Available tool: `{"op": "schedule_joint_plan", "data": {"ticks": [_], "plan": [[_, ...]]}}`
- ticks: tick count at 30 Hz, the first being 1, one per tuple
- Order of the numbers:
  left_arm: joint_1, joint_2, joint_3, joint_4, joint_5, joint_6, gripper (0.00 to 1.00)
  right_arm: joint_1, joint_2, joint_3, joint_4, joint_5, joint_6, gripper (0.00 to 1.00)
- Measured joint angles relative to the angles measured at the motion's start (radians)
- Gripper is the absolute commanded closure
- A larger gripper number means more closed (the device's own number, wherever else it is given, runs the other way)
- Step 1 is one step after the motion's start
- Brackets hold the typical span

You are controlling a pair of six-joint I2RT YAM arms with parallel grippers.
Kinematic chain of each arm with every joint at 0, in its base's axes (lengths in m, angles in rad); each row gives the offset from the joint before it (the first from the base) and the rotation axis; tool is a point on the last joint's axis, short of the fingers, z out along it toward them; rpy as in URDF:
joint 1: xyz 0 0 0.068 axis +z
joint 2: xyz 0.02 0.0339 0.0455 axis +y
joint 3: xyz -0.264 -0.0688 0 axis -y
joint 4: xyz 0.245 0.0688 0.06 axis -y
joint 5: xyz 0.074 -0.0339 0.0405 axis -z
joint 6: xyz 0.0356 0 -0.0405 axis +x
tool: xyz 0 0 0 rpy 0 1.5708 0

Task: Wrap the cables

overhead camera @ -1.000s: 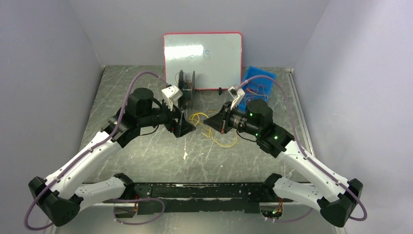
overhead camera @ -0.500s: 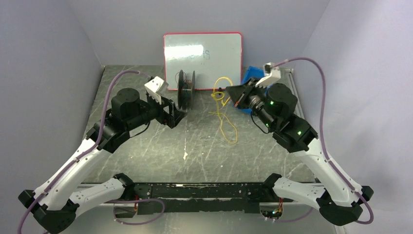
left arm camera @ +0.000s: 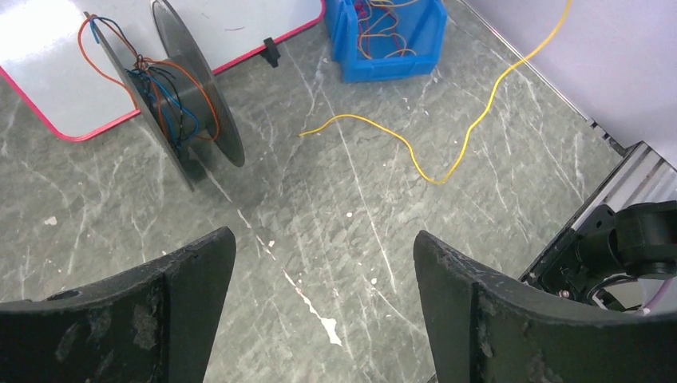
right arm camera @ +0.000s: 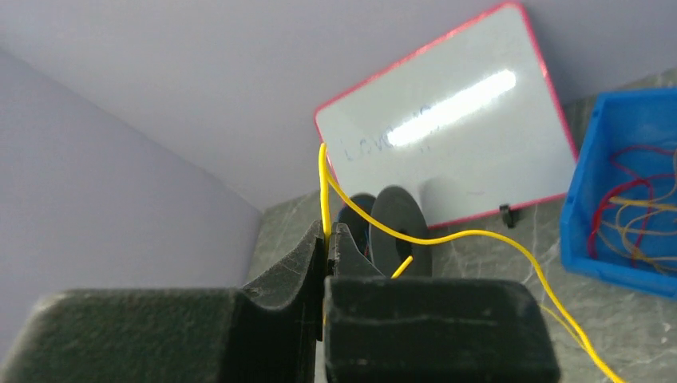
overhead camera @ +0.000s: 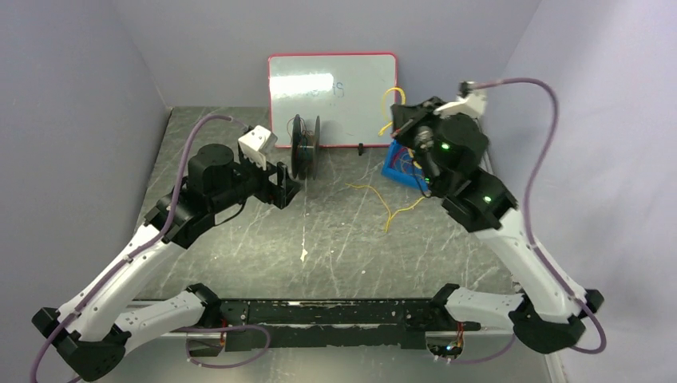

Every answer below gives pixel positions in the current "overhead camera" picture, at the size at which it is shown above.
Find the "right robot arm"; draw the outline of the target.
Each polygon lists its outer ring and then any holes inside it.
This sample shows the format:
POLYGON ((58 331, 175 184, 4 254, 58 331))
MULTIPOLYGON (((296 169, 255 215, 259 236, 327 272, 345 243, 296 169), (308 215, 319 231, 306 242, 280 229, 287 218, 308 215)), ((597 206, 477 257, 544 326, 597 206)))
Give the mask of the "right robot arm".
POLYGON ((481 293, 450 284, 436 294, 435 308, 454 322, 511 330, 538 353, 576 348, 584 319, 601 307, 603 295, 569 280, 529 237, 516 198, 481 167, 489 140, 478 119, 469 112, 444 115, 441 105, 436 97, 419 105, 392 105, 391 135, 413 153, 430 195, 494 252, 521 292, 481 293))

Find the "black perforated cable spool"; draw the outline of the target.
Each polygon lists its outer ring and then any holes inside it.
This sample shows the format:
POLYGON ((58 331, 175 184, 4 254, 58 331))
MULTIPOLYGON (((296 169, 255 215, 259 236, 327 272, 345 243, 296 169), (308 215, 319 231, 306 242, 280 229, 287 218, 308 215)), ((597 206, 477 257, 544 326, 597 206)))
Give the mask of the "black perforated cable spool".
POLYGON ((305 120, 296 114, 292 120, 291 171, 299 180, 315 179, 319 170, 321 119, 316 117, 315 127, 306 128, 305 120))

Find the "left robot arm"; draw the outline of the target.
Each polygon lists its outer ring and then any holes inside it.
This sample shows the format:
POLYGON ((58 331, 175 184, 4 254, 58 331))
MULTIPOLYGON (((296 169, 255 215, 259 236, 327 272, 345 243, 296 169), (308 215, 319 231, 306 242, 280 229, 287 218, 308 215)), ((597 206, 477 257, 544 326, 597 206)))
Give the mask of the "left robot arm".
POLYGON ((216 215, 255 197, 285 208, 300 190, 283 163, 259 150, 208 144, 184 152, 172 190, 146 214, 126 247, 77 296, 32 319, 80 381, 110 373, 139 346, 174 330, 205 330, 221 323, 220 298, 196 283, 137 311, 128 304, 165 262, 182 255, 216 225, 216 215))

